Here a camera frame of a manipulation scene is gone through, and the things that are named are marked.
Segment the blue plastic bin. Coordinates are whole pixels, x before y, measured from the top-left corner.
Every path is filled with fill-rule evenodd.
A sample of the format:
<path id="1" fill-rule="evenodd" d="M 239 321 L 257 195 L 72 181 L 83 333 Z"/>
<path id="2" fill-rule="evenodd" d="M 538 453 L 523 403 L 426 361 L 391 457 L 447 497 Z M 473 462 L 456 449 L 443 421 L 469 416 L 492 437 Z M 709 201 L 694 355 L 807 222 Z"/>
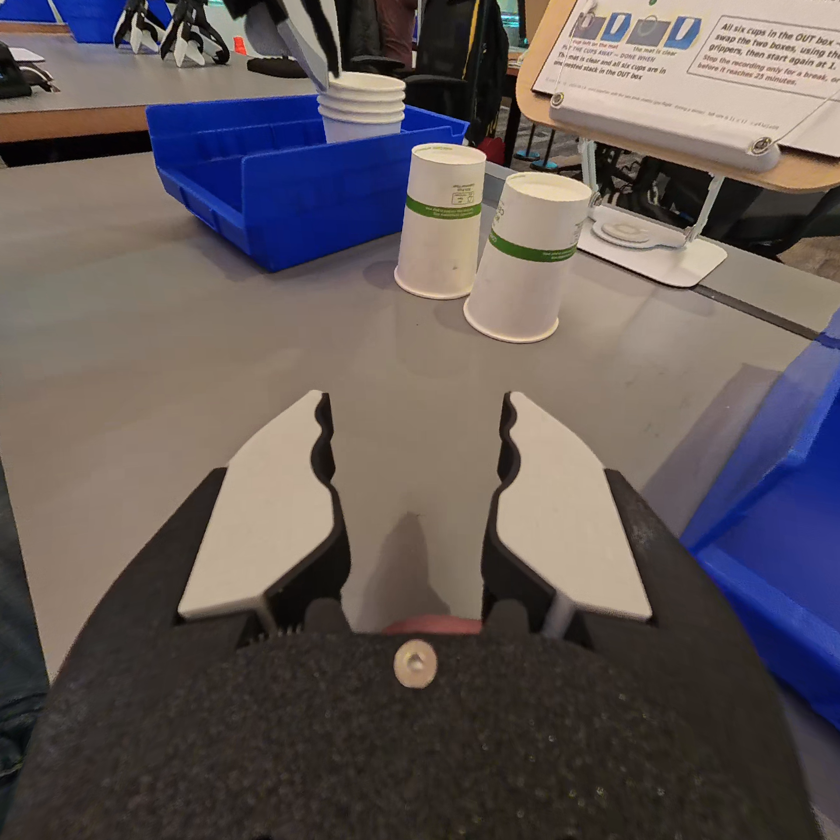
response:
<path id="1" fill-rule="evenodd" d="M 132 25 L 130 14 L 140 10 L 145 20 L 156 29 L 156 42 L 159 43 L 167 26 L 172 21 L 172 12 L 164 1 L 53 1 L 61 20 L 70 28 L 75 40 L 80 44 L 114 45 L 114 35 L 126 8 L 127 31 L 119 47 L 131 47 Z"/>
<path id="2" fill-rule="evenodd" d="M 681 542 L 769 671 L 838 728 L 838 311 L 770 388 Z"/>
<path id="3" fill-rule="evenodd" d="M 401 232 L 413 147 L 461 145 L 468 123 L 407 107 L 402 130 L 328 143 L 315 95 L 155 104 L 165 191 L 279 271 Z"/>

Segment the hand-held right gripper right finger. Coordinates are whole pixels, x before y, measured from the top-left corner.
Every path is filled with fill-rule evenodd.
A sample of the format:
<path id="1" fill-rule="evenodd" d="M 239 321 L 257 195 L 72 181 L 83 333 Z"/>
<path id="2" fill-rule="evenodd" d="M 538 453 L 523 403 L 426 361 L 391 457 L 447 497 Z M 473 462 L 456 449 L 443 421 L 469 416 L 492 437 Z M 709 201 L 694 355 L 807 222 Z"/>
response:
<path id="1" fill-rule="evenodd" d="M 654 610 L 601 460 L 522 392 L 502 398 L 498 487 L 480 555 L 481 619 L 518 603 L 531 634 L 587 620 L 648 627 Z"/>

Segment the white board stand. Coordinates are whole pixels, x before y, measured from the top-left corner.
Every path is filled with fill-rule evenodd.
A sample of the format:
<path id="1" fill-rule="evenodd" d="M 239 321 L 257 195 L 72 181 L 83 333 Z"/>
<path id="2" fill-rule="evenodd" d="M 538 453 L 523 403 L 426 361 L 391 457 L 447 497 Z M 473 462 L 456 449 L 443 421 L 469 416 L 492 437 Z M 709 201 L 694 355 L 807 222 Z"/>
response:
<path id="1" fill-rule="evenodd" d="M 580 138 L 578 147 L 584 183 L 592 189 L 580 250 L 678 289 L 694 289 L 727 259 L 725 248 L 700 237 L 725 181 L 723 175 L 711 177 L 696 222 L 679 229 L 604 203 L 595 178 L 595 142 Z"/>

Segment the wooden instruction board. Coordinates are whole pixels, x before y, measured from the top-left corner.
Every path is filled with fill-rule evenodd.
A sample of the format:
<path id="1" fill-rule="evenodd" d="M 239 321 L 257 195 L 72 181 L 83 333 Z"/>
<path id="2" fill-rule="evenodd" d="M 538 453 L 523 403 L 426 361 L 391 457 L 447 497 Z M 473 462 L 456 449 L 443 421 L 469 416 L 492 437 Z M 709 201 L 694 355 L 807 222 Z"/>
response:
<path id="1" fill-rule="evenodd" d="M 536 123 L 777 192 L 838 186 L 838 2 L 549 2 Z"/>

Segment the black office chair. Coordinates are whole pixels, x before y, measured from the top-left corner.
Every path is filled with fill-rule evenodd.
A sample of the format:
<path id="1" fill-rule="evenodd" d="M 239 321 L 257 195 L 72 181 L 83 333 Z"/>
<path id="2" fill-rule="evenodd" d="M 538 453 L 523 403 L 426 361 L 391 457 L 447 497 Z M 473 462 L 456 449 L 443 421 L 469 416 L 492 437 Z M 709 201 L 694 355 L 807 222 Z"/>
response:
<path id="1" fill-rule="evenodd" d="M 374 72 L 405 81 L 408 106 L 458 116 L 467 107 L 469 83 L 465 79 L 420 73 L 407 69 L 398 59 L 382 56 L 357 56 L 350 69 Z"/>

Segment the stack of white paper cups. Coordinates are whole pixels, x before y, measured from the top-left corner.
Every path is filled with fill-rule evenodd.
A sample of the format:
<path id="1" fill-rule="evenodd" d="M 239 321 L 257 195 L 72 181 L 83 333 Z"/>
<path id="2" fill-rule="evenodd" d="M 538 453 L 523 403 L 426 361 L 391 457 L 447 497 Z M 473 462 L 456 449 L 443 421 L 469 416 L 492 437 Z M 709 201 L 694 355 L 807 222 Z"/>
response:
<path id="1" fill-rule="evenodd" d="M 406 82 L 346 71 L 331 77 L 317 96 L 327 144 L 399 134 L 405 116 Z"/>

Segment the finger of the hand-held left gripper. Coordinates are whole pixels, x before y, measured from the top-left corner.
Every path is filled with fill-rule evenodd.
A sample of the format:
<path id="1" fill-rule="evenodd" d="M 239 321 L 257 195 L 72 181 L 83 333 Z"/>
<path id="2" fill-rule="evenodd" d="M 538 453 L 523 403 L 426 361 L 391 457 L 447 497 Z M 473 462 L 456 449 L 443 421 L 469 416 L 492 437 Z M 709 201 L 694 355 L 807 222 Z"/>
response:
<path id="1" fill-rule="evenodd" d="M 338 12 L 334 1 L 306 1 L 318 50 L 323 54 L 329 78 L 341 74 L 341 44 Z"/>
<path id="2" fill-rule="evenodd" d="M 276 24 L 280 54 L 294 59 L 319 90 L 329 86 L 329 65 L 314 24 L 306 14 L 294 14 Z"/>

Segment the black jacket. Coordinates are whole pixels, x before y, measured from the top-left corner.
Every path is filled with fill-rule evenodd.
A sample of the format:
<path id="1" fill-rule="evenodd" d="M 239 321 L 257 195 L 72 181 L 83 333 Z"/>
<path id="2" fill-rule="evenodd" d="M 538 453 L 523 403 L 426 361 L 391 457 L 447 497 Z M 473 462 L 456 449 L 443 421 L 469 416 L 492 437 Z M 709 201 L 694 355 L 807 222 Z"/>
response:
<path id="1" fill-rule="evenodd" d="M 335 1 L 342 69 L 359 57 L 381 57 L 381 32 L 376 1 Z"/>

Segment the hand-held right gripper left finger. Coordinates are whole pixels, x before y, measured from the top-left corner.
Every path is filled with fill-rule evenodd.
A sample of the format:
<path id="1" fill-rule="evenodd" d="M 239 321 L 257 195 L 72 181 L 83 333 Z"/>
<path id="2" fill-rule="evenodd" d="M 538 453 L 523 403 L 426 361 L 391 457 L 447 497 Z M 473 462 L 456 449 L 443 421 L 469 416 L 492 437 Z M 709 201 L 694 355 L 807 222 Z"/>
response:
<path id="1" fill-rule="evenodd" d="M 178 605 L 193 622 L 251 613 L 267 634 L 302 626 L 310 604 L 339 602 L 350 541 L 333 485 L 327 392 L 308 392 L 228 462 Z"/>

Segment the white paper cup green band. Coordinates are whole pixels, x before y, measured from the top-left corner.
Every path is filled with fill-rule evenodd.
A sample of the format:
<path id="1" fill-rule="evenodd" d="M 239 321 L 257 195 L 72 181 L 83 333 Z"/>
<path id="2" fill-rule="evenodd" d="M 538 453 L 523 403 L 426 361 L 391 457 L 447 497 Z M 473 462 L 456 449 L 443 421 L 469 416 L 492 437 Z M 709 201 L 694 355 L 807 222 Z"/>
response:
<path id="1" fill-rule="evenodd" d="M 536 343 L 558 328 L 565 275 L 592 189 L 539 172 L 510 175 L 465 302 L 467 323 L 508 343 Z"/>
<path id="2" fill-rule="evenodd" d="M 414 296 L 468 296 L 476 278 L 487 157 L 451 143 L 413 148 L 396 284 Z"/>

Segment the black desk device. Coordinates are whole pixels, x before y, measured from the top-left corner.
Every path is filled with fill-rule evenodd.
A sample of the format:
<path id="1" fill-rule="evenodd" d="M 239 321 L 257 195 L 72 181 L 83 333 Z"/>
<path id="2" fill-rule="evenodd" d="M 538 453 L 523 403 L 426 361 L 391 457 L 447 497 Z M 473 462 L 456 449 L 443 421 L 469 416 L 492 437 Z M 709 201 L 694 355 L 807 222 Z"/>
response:
<path id="1" fill-rule="evenodd" d="M 28 98 L 35 89 L 58 92 L 54 78 L 39 66 L 41 60 L 25 49 L 16 53 L 1 42 L 1 99 Z"/>

